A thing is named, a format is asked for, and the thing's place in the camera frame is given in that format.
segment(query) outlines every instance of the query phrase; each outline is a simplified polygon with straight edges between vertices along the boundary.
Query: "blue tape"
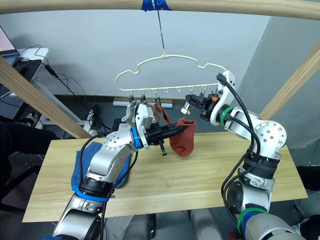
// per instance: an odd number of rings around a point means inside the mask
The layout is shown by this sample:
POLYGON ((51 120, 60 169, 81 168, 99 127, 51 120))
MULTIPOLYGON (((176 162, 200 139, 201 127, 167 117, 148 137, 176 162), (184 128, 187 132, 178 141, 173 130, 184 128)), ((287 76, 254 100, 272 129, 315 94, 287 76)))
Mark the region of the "blue tape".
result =
POLYGON ((142 144, 139 140, 139 135, 138 135, 138 132, 137 132, 137 128, 136 127, 133 127, 132 128, 132 135, 133 135, 133 139, 134 139, 134 145, 137 149, 142 149, 142 144))
POLYGON ((143 11, 153 11, 153 10, 170 10, 166 0, 143 0, 141 10, 143 11))
POLYGON ((258 211, 250 211, 248 212, 246 215, 244 215, 243 217, 243 220, 242 220, 242 225, 241 225, 241 230, 242 230, 242 234, 245 235, 245 232, 246 232, 246 225, 247 225, 247 222, 248 220, 255 216, 255 215, 258 215, 258 214, 261 214, 261 212, 258 212, 258 211))
POLYGON ((86 199, 86 200, 90 200, 90 201, 95 201, 95 202, 99 202, 99 203, 106 203, 109 201, 109 198, 108 197, 97 197, 97 196, 89 196, 87 194, 83 194, 79 188, 77 186, 72 186, 72 190, 75 191, 75 194, 80 197, 80 198, 83 198, 83 199, 86 199))

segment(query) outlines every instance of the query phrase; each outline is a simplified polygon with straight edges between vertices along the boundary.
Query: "blue ring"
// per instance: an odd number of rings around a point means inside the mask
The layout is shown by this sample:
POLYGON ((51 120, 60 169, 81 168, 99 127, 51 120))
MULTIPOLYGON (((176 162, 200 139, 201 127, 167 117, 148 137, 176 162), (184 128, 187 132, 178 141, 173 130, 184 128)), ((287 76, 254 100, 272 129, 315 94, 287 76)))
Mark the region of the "blue ring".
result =
POLYGON ((142 144, 139 140, 139 135, 138 135, 138 132, 137 132, 137 128, 136 127, 133 127, 132 128, 132 134, 133 134, 133 139, 134 139, 134 145, 137 149, 142 149, 142 144))

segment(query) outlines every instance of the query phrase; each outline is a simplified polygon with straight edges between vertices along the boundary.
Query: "wooden beam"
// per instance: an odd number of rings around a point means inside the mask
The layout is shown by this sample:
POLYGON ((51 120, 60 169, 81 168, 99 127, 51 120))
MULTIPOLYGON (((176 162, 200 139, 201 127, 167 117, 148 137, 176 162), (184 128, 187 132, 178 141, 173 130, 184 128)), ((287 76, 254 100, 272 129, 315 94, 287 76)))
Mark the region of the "wooden beam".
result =
MULTIPOLYGON (((136 9, 143 0, 0 0, 0 14, 83 9, 136 9)), ((320 20, 320 3, 303 0, 167 0, 174 11, 254 14, 320 20)))
POLYGON ((20 75, 2 57, 0 57, 0 82, 18 95, 23 101, 44 114, 60 128, 77 139, 90 138, 91 135, 83 130, 69 116, 49 101, 39 90, 20 75))
POLYGON ((302 87, 302 85, 320 67, 320 42, 304 60, 303 64, 294 72, 283 87, 276 93, 273 99, 262 110, 260 116, 263 120, 269 120, 285 103, 302 87))

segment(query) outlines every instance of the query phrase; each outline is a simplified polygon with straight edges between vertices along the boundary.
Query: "white wall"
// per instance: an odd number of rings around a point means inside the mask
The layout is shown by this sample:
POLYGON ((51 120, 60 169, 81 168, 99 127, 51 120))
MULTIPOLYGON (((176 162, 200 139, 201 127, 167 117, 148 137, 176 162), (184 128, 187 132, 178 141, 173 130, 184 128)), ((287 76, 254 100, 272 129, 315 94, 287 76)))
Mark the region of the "white wall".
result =
MULTIPOLYGON (((160 17, 167 54, 191 56, 201 65, 207 62, 223 65, 234 73, 237 86, 270 18, 183 11, 161 11, 160 17)), ((114 84, 117 74, 135 70, 139 62, 162 54, 156 11, 26 12, 2 15, 0 24, 17 48, 35 44, 49 48, 52 68, 75 77, 87 95, 127 96, 114 84)), ((140 75, 123 77, 120 85, 151 88, 205 84, 215 82, 218 72, 221 72, 218 68, 200 70, 189 60, 159 60, 144 66, 140 75)), ((38 76, 53 94, 70 94, 45 70, 39 71, 38 76)), ((81 92, 73 82, 70 87, 81 92)), ((160 96, 183 98, 184 94, 162 91, 160 96)))

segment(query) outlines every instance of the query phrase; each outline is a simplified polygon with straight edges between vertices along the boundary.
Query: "blue towel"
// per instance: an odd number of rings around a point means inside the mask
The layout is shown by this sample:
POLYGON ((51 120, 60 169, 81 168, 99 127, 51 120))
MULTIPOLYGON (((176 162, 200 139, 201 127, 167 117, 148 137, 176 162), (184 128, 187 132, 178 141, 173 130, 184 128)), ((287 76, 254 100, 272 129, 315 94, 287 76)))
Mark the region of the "blue towel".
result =
MULTIPOLYGON (((82 154, 83 179, 86 177, 86 173, 87 173, 87 170, 90 166, 91 159, 101 149, 101 147, 102 147, 101 143, 94 141, 84 149, 83 154, 82 154)), ((71 187, 72 187, 72 190, 75 192, 79 191, 79 186, 82 182, 82 181, 80 181, 79 160, 80 160, 80 151, 77 151, 76 157, 75 157, 74 170, 73 170, 73 174, 71 177, 71 187)), ((120 171, 120 174, 115 181, 115 184, 117 184, 119 178, 121 178, 121 176, 129 169, 130 161, 131 161, 131 154, 125 159, 123 167, 120 171)), ((118 189, 118 188, 122 187, 126 183, 127 179, 128 179, 128 175, 122 179, 122 181, 118 184, 118 186, 116 188, 118 189)))

